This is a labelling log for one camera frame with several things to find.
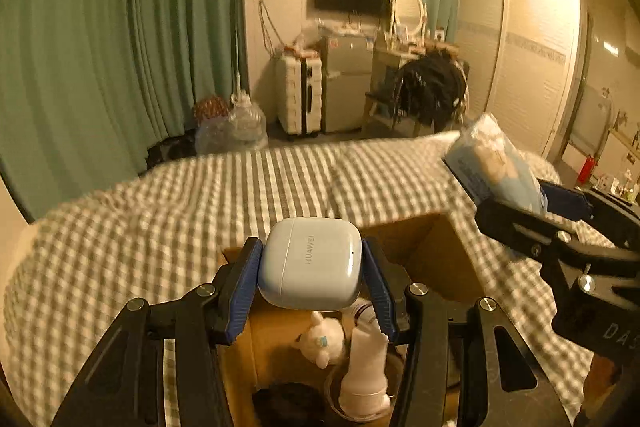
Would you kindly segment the white Huawei earbuds case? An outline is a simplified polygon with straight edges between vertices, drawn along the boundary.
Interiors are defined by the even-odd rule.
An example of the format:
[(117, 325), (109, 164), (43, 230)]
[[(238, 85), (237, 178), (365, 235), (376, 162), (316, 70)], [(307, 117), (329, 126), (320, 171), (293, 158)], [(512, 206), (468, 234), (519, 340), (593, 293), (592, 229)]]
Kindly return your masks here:
[(286, 218), (268, 235), (258, 289), (279, 308), (340, 311), (358, 297), (361, 258), (361, 235), (351, 222)]

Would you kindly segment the blue tissue packet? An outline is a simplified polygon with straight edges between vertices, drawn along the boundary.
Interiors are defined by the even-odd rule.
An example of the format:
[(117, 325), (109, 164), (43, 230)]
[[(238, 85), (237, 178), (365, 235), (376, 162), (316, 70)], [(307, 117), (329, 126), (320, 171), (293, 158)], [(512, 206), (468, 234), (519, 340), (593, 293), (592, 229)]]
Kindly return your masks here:
[(460, 132), (444, 163), (475, 204), (494, 198), (536, 214), (547, 209), (533, 170), (489, 113)]

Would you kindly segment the white lotion tube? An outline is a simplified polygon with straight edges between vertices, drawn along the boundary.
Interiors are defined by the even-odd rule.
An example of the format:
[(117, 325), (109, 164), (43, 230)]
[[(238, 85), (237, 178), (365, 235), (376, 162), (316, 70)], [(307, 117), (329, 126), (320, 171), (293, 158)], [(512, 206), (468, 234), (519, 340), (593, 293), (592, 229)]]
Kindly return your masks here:
[(341, 382), (338, 405), (353, 421), (372, 421), (390, 409), (385, 375), (388, 338), (378, 325), (372, 303), (358, 297), (344, 319), (352, 319), (348, 370)]

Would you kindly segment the red fire extinguisher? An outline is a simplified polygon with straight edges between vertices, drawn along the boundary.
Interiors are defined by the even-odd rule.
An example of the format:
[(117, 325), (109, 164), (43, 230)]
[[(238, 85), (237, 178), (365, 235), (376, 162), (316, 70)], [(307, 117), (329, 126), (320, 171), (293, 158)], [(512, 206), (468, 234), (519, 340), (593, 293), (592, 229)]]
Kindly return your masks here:
[(589, 154), (586, 156), (584, 164), (582, 164), (582, 168), (577, 177), (577, 183), (580, 186), (584, 186), (589, 180), (593, 173), (594, 167), (597, 166), (597, 158), (593, 155)]

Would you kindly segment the grey checkered bed cover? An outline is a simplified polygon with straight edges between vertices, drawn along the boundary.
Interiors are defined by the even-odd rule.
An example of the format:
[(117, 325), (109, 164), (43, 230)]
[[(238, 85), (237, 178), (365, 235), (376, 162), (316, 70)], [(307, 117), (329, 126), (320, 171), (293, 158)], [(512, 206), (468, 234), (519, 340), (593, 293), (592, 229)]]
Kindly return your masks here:
[(178, 298), (210, 280), (219, 254), (279, 220), (378, 225), (448, 217), (486, 295), (532, 348), (567, 414), (592, 355), (556, 336), (550, 288), (533, 260), (481, 235), (442, 162), (455, 132), (198, 156), (58, 205), (22, 234), (3, 291), (1, 363), (17, 406), (47, 426), (127, 301)]

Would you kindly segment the clear water jug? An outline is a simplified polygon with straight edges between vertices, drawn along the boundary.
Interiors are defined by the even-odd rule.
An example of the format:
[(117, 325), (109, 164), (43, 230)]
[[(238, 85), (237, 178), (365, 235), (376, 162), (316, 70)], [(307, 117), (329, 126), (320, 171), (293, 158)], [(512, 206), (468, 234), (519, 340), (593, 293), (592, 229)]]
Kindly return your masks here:
[(267, 121), (258, 104), (244, 90), (234, 94), (231, 102), (229, 125), (235, 149), (251, 151), (268, 147)]

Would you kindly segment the black jacket on chair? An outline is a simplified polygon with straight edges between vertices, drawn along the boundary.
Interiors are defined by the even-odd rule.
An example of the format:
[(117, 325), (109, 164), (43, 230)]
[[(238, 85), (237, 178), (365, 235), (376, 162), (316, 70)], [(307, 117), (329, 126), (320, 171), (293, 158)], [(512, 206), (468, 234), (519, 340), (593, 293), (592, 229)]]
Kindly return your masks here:
[(390, 102), (393, 120), (401, 114), (443, 132), (460, 114), (466, 95), (464, 69), (446, 49), (432, 49), (398, 70)]

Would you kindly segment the brown patterned bag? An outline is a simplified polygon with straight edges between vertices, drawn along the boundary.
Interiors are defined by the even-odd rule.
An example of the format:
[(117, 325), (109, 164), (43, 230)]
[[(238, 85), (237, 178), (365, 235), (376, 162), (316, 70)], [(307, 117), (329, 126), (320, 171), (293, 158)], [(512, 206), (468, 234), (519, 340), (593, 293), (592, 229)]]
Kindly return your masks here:
[(194, 121), (196, 121), (198, 125), (212, 118), (226, 117), (229, 112), (230, 106), (228, 101), (219, 96), (203, 98), (193, 106)]

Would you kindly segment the white suitcase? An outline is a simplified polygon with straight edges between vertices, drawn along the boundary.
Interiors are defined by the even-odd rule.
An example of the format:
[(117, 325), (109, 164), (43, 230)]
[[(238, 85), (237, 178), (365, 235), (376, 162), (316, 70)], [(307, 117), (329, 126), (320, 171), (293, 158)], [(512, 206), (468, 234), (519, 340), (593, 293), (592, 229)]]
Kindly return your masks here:
[(322, 118), (319, 57), (283, 54), (276, 63), (278, 120), (288, 136), (318, 134)]

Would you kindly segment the wooden dressing table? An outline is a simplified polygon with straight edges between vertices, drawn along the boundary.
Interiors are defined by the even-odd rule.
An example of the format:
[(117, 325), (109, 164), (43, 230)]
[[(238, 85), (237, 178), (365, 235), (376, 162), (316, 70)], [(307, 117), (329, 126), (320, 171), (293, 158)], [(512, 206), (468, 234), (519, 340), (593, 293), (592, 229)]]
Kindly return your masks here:
[(427, 52), (446, 51), (451, 57), (460, 54), (460, 48), (455, 44), (427, 39), (423, 46), (401, 45), (399, 42), (386, 43), (378, 39), (373, 48), (372, 78), (383, 78), (388, 69), (398, 70), (412, 60), (419, 59)]

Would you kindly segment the grey mini fridge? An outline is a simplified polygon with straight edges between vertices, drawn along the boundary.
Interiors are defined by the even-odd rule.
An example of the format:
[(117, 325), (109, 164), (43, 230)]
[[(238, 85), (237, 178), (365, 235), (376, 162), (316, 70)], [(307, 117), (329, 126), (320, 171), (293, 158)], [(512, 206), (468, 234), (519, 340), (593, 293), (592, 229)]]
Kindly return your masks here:
[(323, 131), (359, 129), (371, 83), (373, 43), (364, 36), (327, 35), (320, 40), (320, 52)]

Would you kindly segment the white oval vanity mirror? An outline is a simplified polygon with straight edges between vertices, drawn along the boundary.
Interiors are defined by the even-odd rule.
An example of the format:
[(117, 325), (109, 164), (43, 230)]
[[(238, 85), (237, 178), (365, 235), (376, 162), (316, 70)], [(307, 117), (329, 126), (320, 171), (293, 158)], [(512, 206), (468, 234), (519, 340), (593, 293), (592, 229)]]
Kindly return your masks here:
[(423, 36), (427, 12), (423, 0), (394, 0), (392, 31), (398, 37), (415, 40)]

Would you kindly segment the large green curtain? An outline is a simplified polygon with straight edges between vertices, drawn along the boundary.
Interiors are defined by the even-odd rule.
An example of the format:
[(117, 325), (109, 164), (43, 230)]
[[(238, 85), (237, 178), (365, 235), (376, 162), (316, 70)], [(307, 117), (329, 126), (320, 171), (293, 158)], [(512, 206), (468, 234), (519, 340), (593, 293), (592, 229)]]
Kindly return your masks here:
[(1, 173), (30, 220), (134, 178), (247, 81), (243, 0), (1, 0)]

